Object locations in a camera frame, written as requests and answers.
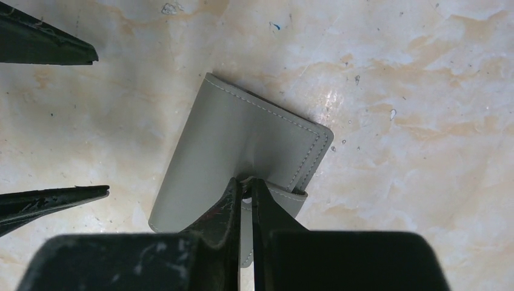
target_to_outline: white marble countertop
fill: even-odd
[[[303,225],[417,232],[453,290],[514,288],[514,2],[4,2],[100,61],[0,64],[0,193],[111,194],[0,238],[0,290],[55,235],[150,231],[205,72],[333,130]]]

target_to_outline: gray leather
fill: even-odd
[[[149,225],[156,232],[181,231],[217,202],[232,177],[273,184],[279,204],[296,216],[306,195],[292,192],[305,190],[332,140],[328,128],[206,74]],[[250,230],[242,231],[243,267],[251,263],[247,218],[242,216],[242,229]]]

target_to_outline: dark speck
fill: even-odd
[[[277,30],[280,30],[280,26],[278,24],[274,24],[273,22],[270,22],[270,24],[275,26]]]

